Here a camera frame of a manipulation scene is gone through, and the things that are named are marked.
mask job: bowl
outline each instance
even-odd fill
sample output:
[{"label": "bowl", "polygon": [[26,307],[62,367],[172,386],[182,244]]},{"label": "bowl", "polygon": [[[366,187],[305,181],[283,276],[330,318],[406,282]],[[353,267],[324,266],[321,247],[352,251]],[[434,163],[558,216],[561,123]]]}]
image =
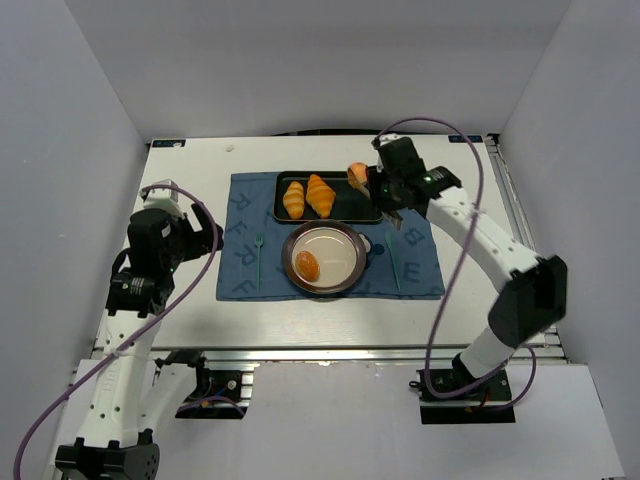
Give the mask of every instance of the bowl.
[{"label": "bowl", "polygon": [[[295,268],[301,251],[318,261],[320,276],[315,282],[302,278]],[[289,279],[311,293],[327,295],[351,287],[364,272],[367,252],[360,235],[347,224],[335,220],[313,220],[300,225],[282,246],[282,265]]]}]

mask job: blue cloth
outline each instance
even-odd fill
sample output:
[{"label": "blue cloth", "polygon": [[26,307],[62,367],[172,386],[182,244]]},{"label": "blue cloth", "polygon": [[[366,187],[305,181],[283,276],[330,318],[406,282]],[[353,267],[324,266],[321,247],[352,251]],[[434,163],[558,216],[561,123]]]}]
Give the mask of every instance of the blue cloth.
[{"label": "blue cloth", "polygon": [[[309,298],[287,277],[281,263],[282,245],[299,224],[280,224],[273,218],[277,173],[231,175],[224,248],[220,260],[218,300],[273,301]],[[373,245],[368,267],[360,280],[337,297],[438,299],[444,284],[431,225],[413,211],[403,211],[404,224],[397,232],[388,222],[352,225]],[[385,233],[393,232],[401,292],[398,293]],[[256,234],[264,237],[261,253],[260,291],[256,290]]]}]

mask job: baking tray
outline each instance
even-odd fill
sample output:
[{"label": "baking tray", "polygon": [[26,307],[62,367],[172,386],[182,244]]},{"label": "baking tray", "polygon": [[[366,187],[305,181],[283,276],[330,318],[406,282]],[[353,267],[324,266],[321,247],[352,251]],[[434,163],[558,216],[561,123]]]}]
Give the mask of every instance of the baking tray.
[{"label": "baking tray", "polygon": [[324,182],[336,192],[336,200],[331,210],[329,219],[346,223],[380,223],[382,213],[376,210],[371,201],[362,193],[352,188],[347,181],[347,172],[318,172],[318,171],[287,171],[278,174],[276,178],[276,194],[273,202],[273,216],[281,223],[304,223],[309,220],[317,220],[320,216],[306,203],[302,218],[293,220],[284,208],[282,197],[291,182],[302,184],[305,197],[307,195],[307,183],[312,174],[318,175]]}]

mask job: table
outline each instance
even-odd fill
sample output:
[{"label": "table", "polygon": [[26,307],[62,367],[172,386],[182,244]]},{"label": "table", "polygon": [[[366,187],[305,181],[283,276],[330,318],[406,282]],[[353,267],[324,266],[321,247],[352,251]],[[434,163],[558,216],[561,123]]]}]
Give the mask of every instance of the table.
[{"label": "table", "polygon": [[[478,172],[466,144],[451,143],[446,135],[412,138],[428,168],[449,168],[470,196],[475,195]],[[345,170],[353,162],[371,165],[377,163],[377,155],[370,142],[370,136],[187,139],[184,146],[150,149],[141,186],[170,178],[203,200],[216,222],[224,225],[232,173]],[[480,143],[476,146],[485,170],[482,208],[511,232],[487,149]],[[188,210],[186,202],[182,206]],[[140,207],[138,199],[135,210]],[[446,285],[460,247],[436,227],[433,236]],[[165,319],[155,349],[417,347],[425,344],[439,303],[386,299],[218,302],[219,260],[218,255],[192,295]],[[191,282],[204,261],[202,258],[180,266],[173,298]],[[468,261],[445,313],[437,345],[457,347],[473,341],[486,326],[495,297],[482,270]],[[102,330],[98,348],[104,347]],[[542,341],[542,336],[534,339]]]}]

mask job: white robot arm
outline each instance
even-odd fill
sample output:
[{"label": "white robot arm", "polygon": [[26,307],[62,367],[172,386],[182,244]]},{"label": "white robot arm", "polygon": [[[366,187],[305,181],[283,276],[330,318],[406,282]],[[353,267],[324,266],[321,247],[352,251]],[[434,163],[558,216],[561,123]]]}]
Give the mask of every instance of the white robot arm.
[{"label": "white robot arm", "polygon": [[[463,246],[475,206],[460,180],[444,167],[427,171],[408,137],[387,135],[376,146],[380,159],[366,179],[352,181],[398,228],[397,210],[416,210]],[[350,176],[356,177],[353,171]],[[542,258],[508,235],[486,213],[477,212],[468,253],[487,274],[498,298],[489,326],[453,361],[458,387],[504,365],[533,335],[562,319],[567,266],[557,256]]]},{"label": "white robot arm", "polygon": [[56,453],[56,467],[71,480],[152,480],[160,458],[154,436],[185,399],[202,398],[210,390],[201,352],[178,350],[156,362],[160,376],[141,400],[160,322],[128,348],[121,346],[165,309],[178,266],[212,252],[214,228],[222,248],[222,229],[211,224],[197,203],[192,210],[202,230],[195,232],[175,192],[154,189],[143,198],[143,209],[133,214],[127,229],[130,246],[114,263],[107,298],[104,356],[116,358],[97,375],[75,444],[61,445]]}]

